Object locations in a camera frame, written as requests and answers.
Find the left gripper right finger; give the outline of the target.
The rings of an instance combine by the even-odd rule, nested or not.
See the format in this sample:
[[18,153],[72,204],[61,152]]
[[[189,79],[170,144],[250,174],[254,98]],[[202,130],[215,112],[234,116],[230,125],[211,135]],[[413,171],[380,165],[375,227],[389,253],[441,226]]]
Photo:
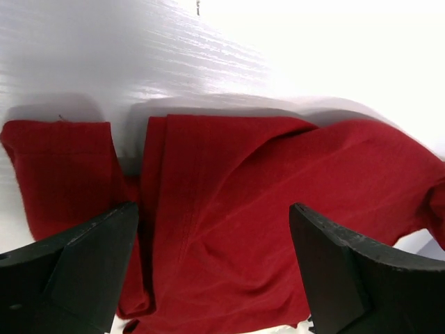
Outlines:
[[444,262],[294,204],[289,225],[317,333],[443,333]]

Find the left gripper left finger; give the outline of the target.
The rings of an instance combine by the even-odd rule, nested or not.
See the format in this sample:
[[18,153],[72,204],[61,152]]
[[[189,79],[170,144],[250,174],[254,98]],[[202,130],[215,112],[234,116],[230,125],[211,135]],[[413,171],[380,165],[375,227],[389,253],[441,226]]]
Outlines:
[[110,333],[137,227],[125,202],[1,254],[1,332]]

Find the red t shirt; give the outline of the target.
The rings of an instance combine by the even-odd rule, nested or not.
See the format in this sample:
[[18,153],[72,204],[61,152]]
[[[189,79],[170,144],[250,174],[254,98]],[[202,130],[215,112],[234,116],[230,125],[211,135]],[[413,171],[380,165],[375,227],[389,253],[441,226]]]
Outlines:
[[301,202],[393,245],[444,243],[444,163],[374,120],[152,117],[139,176],[107,122],[7,122],[1,132],[37,240],[121,202],[138,239],[118,306],[125,333],[248,333],[309,316],[289,231]]

